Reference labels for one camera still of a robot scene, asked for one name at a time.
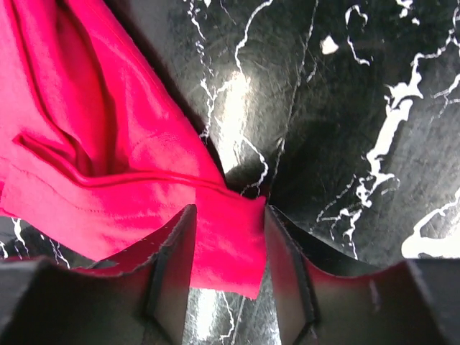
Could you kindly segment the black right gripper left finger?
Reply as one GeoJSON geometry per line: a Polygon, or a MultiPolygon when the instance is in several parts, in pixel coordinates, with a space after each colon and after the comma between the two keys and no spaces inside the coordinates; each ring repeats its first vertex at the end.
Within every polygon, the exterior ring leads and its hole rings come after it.
{"type": "Polygon", "coordinates": [[[3,344],[180,344],[196,238],[188,205],[92,268],[1,263],[3,344]]]}

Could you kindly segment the red t-shirt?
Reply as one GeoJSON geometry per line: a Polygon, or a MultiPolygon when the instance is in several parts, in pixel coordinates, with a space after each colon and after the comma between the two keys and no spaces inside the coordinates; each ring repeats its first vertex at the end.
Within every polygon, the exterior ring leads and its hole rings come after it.
{"type": "Polygon", "coordinates": [[[1,3],[1,214],[100,261],[197,207],[191,284],[255,298],[265,199],[224,177],[102,1],[1,3]]]}

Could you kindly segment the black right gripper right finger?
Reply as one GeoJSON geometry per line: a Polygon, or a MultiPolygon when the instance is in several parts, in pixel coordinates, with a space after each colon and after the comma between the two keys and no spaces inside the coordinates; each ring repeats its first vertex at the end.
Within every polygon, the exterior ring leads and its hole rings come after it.
{"type": "Polygon", "coordinates": [[[299,229],[273,206],[264,235],[283,344],[457,344],[459,261],[379,270],[299,229]]]}

